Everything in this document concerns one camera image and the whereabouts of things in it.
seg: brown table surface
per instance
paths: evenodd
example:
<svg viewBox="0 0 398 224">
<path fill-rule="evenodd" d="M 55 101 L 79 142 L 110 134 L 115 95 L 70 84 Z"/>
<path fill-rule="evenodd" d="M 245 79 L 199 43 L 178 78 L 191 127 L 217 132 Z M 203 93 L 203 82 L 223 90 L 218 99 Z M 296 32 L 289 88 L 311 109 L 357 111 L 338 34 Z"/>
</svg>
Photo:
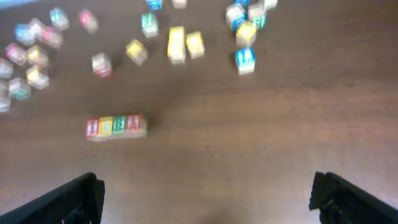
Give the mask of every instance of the brown table surface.
<svg viewBox="0 0 398 224">
<path fill-rule="evenodd" d="M 232 1 L 188 0 L 157 11 L 146 39 L 144 0 L 48 1 L 0 11 L 1 56 L 18 22 L 70 16 L 50 55 L 50 86 L 0 115 L 0 213 L 92 171 L 106 184 L 103 223 L 318 223 L 308 211 L 316 170 L 342 175 L 398 207 L 398 3 L 281 0 L 240 77 L 224 11 Z M 87 8 L 99 29 L 78 21 Z M 204 58 L 173 66 L 169 27 L 199 30 Z M 124 53 L 137 38 L 149 59 Z M 91 69 L 99 52 L 113 78 Z M 27 67 L 16 66 L 15 76 Z M 85 120 L 145 113 L 145 139 L 95 143 Z"/>
</svg>

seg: yellow block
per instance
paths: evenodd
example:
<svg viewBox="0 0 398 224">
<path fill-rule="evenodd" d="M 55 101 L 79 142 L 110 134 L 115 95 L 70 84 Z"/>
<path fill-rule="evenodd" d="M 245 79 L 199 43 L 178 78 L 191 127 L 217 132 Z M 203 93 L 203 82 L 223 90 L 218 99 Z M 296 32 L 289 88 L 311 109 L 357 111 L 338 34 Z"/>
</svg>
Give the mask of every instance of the yellow block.
<svg viewBox="0 0 398 224">
<path fill-rule="evenodd" d="M 34 60 L 34 59 L 38 58 L 39 57 L 39 50 L 35 50 L 33 52 L 30 52 L 28 57 L 31 60 Z"/>
<path fill-rule="evenodd" d="M 200 31 L 193 32 L 187 35 L 187 47 L 192 53 L 203 52 L 203 39 Z"/>
<path fill-rule="evenodd" d="M 173 57 L 183 54 L 185 29 L 183 26 L 171 27 L 167 55 Z"/>
<path fill-rule="evenodd" d="M 111 136 L 112 124 L 113 124 L 112 116 L 99 118 L 98 135 L 101 137 Z"/>
<path fill-rule="evenodd" d="M 126 47 L 126 53 L 131 58 L 137 58 L 144 46 L 138 40 L 132 40 Z"/>
<path fill-rule="evenodd" d="M 250 40 L 256 31 L 257 29 L 253 26 L 253 24 L 246 21 L 239 27 L 236 36 L 239 36 L 245 40 Z"/>
<path fill-rule="evenodd" d="M 33 66 L 26 71 L 26 79 L 28 83 L 40 80 L 40 68 L 38 66 Z"/>
</svg>

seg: red block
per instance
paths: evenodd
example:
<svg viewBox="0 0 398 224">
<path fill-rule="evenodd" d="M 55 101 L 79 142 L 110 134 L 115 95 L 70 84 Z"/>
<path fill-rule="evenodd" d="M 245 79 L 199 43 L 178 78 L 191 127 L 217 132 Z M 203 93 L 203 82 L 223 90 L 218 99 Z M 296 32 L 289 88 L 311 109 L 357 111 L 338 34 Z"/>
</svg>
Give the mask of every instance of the red block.
<svg viewBox="0 0 398 224">
<path fill-rule="evenodd" d="M 98 125 L 99 121 L 97 119 L 92 119 L 87 121 L 86 125 L 86 138 L 98 137 Z"/>
<path fill-rule="evenodd" d="M 126 132 L 139 131 L 141 128 L 141 116 L 129 115 L 126 119 Z"/>
<path fill-rule="evenodd" d="M 86 24 L 89 23 L 92 20 L 93 16 L 91 15 L 91 13 L 88 10 L 83 10 L 80 13 L 80 22 L 82 24 Z"/>
</svg>

